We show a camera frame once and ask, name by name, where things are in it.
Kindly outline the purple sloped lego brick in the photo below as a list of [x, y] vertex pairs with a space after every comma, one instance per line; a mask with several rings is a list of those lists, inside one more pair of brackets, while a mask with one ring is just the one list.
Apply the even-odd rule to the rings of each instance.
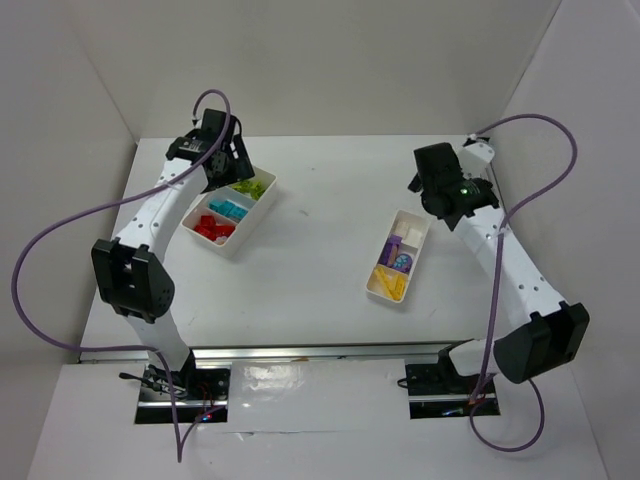
[[398, 249], [402, 243], [402, 238], [398, 235], [391, 234], [383, 247], [378, 263], [387, 267], [392, 267], [395, 263]]

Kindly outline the red 2x4 lego brick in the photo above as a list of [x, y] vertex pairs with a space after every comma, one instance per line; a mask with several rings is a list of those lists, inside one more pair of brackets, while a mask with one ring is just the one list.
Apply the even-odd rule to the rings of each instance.
[[220, 223], [213, 215], [202, 215], [194, 227], [196, 233], [216, 244], [224, 244], [235, 229], [234, 225]]

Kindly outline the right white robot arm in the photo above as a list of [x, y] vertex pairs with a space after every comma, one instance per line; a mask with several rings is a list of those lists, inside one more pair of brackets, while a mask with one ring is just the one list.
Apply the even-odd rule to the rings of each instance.
[[509, 332], [495, 340], [469, 340], [440, 353], [461, 377], [502, 374], [521, 384], [574, 360], [590, 316], [569, 304], [543, 277], [516, 235], [490, 181], [480, 177], [494, 157], [483, 141], [455, 149], [442, 142], [415, 150], [417, 173], [410, 190], [424, 210], [443, 221], [474, 254], [499, 290], [492, 313], [505, 313]]

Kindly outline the purple round printed lego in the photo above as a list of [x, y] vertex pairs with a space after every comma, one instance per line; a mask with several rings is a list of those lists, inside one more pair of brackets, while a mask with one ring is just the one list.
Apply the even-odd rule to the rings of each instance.
[[398, 254], [391, 266], [392, 269], [408, 274], [413, 266], [413, 257], [407, 253]]

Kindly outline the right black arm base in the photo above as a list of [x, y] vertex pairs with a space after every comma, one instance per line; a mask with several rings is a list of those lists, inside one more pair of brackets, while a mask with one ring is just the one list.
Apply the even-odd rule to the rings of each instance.
[[460, 376], [454, 370], [428, 363], [406, 364], [405, 376], [396, 384], [408, 394], [412, 420], [468, 417], [476, 406], [480, 416], [499, 416], [500, 407], [493, 382], [485, 387], [475, 403], [470, 403], [477, 381], [478, 375]]

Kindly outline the green 2x4 lego brick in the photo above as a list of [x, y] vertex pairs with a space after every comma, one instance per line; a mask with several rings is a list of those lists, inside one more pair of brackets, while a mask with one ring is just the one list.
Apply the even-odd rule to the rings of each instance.
[[231, 188], [255, 201], [259, 200], [266, 191], [266, 187], [259, 180], [243, 180], [233, 184]]

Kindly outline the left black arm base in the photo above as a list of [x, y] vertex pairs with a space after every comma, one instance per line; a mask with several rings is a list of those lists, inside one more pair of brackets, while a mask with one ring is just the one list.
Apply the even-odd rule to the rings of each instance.
[[[196, 368], [188, 386], [174, 381], [177, 418], [181, 424], [194, 422], [226, 423], [228, 420], [228, 398], [231, 379], [229, 366]], [[154, 366], [145, 368], [135, 376], [140, 382], [134, 423], [138, 425], [160, 425], [172, 423], [169, 384], [164, 372]]]

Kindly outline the yellow 2x4 lego brick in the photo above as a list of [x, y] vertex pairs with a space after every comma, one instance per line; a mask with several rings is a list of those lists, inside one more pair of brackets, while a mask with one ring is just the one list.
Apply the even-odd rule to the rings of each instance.
[[404, 274], [388, 273], [382, 266], [377, 266], [373, 273], [386, 298], [399, 302], [404, 297], [407, 284]]

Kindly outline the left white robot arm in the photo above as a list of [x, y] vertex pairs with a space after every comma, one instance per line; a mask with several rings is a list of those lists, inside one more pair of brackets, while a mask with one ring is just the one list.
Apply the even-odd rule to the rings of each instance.
[[150, 347], [158, 380], [188, 387], [195, 357], [171, 316], [175, 284], [164, 267], [169, 242], [191, 203], [201, 194], [254, 175], [236, 116], [207, 109], [194, 128], [165, 154], [155, 193], [112, 240], [99, 240], [91, 259], [102, 301], [125, 318]]

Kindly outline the white curved lego brick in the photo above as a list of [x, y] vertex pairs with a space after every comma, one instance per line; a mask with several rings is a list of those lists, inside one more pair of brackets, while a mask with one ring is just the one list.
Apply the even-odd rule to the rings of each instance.
[[418, 248], [424, 238], [421, 228], [402, 220], [396, 223], [393, 234], [400, 238], [402, 244], [412, 248]]

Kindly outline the teal 2x4 lego brick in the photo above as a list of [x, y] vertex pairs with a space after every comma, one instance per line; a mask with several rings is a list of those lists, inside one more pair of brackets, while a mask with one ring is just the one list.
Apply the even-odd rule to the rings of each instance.
[[248, 213], [247, 209], [229, 200], [213, 199], [209, 202], [208, 208], [236, 223], [242, 221]]

